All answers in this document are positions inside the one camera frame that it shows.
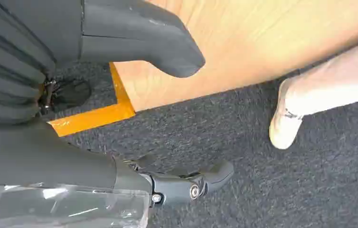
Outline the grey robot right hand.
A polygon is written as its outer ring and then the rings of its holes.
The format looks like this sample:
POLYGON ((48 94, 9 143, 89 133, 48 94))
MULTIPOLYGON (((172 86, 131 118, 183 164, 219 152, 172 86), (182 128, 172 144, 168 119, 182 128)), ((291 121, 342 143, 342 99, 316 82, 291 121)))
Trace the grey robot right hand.
POLYGON ((226 184, 227 161, 186 176, 139 174, 60 139, 40 118, 40 97, 57 67, 79 60, 142 60, 179 78, 205 64, 183 22, 143 0, 0 0, 0 186, 133 189, 173 203, 226 184))

